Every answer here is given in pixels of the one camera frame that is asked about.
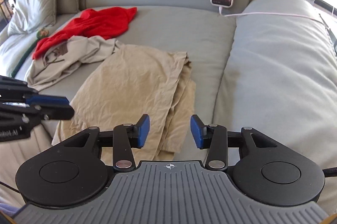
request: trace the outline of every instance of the blue gripper pad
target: blue gripper pad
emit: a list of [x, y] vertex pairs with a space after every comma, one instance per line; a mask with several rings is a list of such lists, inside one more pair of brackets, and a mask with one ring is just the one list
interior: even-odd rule
[[190, 125], [191, 125], [191, 132], [192, 132], [195, 144], [197, 145], [197, 148], [202, 149], [203, 148], [202, 128], [198, 126], [193, 116], [191, 116]]
[[149, 131], [150, 131], [150, 116], [147, 116], [143, 124], [139, 127], [139, 136], [138, 136], [139, 148], [142, 148], [144, 146]]
[[318, 224], [328, 214], [315, 202], [295, 207], [259, 203], [224, 172], [198, 161], [146, 162], [118, 173], [94, 199], [67, 208], [25, 205], [17, 224]]
[[57, 97], [52, 95], [32, 95], [26, 99], [26, 104], [69, 105], [69, 100], [66, 97]]

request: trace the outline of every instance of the mattress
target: mattress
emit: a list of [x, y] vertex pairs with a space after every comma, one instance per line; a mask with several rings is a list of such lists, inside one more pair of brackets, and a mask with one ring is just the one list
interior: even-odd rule
[[[281, 12], [320, 19], [304, 0], [254, 0], [244, 12]], [[237, 18], [214, 122], [231, 131], [254, 127], [322, 169], [337, 166], [337, 58], [323, 24], [299, 17]], [[239, 159], [230, 150], [229, 160]], [[318, 201], [337, 208], [337, 178]]]

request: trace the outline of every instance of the folded fabric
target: folded fabric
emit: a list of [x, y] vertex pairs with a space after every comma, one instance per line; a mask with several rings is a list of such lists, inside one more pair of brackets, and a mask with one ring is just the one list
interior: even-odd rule
[[[71, 101], [75, 115], [58, 123], [52, 144], [90, 127], [112, 130], [150, 116], [150, 132], [140, 160], [173, 160], [180, 152], [194, 112], [195, 83], [186, 52], [124, 45], [109, 56], [83, 83]], [[101, 160], [112, 165], [112, 148], [103, 148]]]
[[33, 60], [25, 80], [30, 87], [41, 91], [71, 75], [82, 63], [105, 60], [122, 45], [115, 38], [73, 36], [51, 47], [42, 58]]
[[95, 11], [87, 9], [80, 17], [71, 20], [62, 30], [48, 38], [40, 40], [36, 46], [33, 59], [43, 56], [49, 48], [58, 45], [72, 36], [101, 36], [104, 39], [115, 38], [128, 29], [129, 22], [134, 18], [137, 8], [125, 9], [112, 7]]
[[4, 204], [4, 203], [0, 203], [0, 211], [8, 215], [9, 217], [14, 216], [19, 209], [20, 208], [16, 208], [16, 207]]

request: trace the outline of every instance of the screw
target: screw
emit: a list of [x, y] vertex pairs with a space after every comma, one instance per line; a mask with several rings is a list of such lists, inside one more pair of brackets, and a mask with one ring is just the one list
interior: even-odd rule
[[132, 162], [129, 160], [119, 160], [116, 162], [116, 167], [121, 168], [121, 169], [126, 169], [130, 168], [132, 166]]
[[29, 122], [29, 118], [26, 117], [26, 116], [23, 116], [23, 117], [22, 117], [22, 121], [23, 121], [24, 123], [28, 123], [28, 122]]

